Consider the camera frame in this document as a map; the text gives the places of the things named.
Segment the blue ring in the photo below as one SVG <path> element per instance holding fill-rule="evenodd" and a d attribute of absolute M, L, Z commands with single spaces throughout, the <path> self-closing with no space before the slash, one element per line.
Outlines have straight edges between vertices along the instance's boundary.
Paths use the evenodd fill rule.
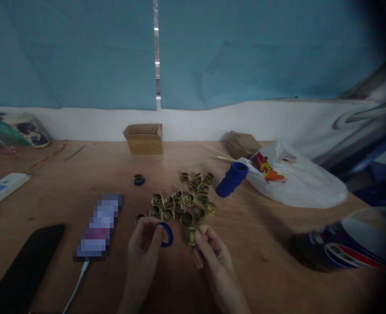
<path fill-rule="evenodd" d="M 161 247 L 167 248 L 170 245 L 172 245 L 172 242 L 174 240 L 174 236 L 172 235 L 171 228 L 170 228 L 170 226 L 168 224 L 166 224 L 165 222 L 160 222 L 159 225 L 163 226 L 165 231 L 168 234 L 168 243 L 161 242 Z"/>
<path fill-rule="evenodd" d="M 145 178 L 144 177 L 142 177 L 142 181 L 140 181 L 140 182 L 136 182 L 136 180 L 133 180 L 133 184 L 137 185 L 137 186 L 143 185 L 144 183 L 145 183 Z"/>

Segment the blue backdrop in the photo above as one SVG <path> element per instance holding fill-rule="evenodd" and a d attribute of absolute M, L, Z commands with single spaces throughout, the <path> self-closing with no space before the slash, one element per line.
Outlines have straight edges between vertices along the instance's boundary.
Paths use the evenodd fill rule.
<path fill-rule="evenodd" d="M 358 3 L 160 1 L 162 107 L 337 97 L 386 59 Z"/>
<path fill-rule="evenodd" d="M 0 0 L 0 106 L 156 110 L 152 0 Z"/>

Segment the table surface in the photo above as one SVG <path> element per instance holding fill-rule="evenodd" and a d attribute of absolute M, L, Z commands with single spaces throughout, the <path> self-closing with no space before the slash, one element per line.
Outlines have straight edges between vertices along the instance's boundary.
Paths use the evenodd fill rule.
<path fill-rule="evenodd" d="M 15 156 L 0 157 L 0 179 L 23 172 L 62 146 L 25 148 Z M 82 145 L 78 154 L 64 160 Z M 224 143 L 207 143 L 229 154 Z M 349 194 L 337 207 L 293 208 L 261 195 L 247 181 L 228 198 L 214 187 L 230 162 L 195 142 L 164 143 L 163 155 L 132 155 L 127 143 L 68 142 L 56 157 L 34 168 L 32 178 L 0 203 L 0 280 L 30 236 L 38 228 L 64 223 L 65 234 L 55 252 L 30 310 L 61 313 L 79 278 L 82 263 L 72 253 L 101 194 L 122 194 L 123 210 L 110 255 L 91 263 L 69 313 L 115 313 L 124 290 L 128 240 L 134 217 L 148 214 L 151 196 L 160 188 L 172 192 L 179 174 L 212 172 L 210 201 L 217 206 L 206 219 L 227 244 L 253 313 L 352 313 L 367 305 L 378 270 L 317 273 L 299 264 L 287 251 L 294 232 L 304 232 L 337 221 L 366 204 Z M 133 176 L 143 174 L 138 187 Z M 142 312 L 208 313 L 217 308 L 206 278 L 184 244 L 182 227 L 171 224 L 174 243 L 162 249 L 157 273 Z"/>

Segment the cardboard box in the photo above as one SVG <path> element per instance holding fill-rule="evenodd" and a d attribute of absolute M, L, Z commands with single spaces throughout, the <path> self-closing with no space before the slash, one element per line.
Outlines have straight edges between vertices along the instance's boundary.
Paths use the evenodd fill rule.
<path fill-rule="evenodd" d="M 241 157 L 248 159 L 262 147 L 251 134 L 235 131 L 229 133 L 227 145 L 234 159 Z"/>
<path fill-rule="evenodd" d="M 130 124 L 123 134 L 132 154 L 162 154 L 162 124 Z"/>

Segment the black phone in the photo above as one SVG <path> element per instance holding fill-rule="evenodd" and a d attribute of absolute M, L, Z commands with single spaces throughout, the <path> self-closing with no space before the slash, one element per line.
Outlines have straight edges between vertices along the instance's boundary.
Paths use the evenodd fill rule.
<path fill-rule="evenodd" d="M 0 313 L 26 313 L 65 231 L 53 225 L 34 231 L 0 281 Z"/>

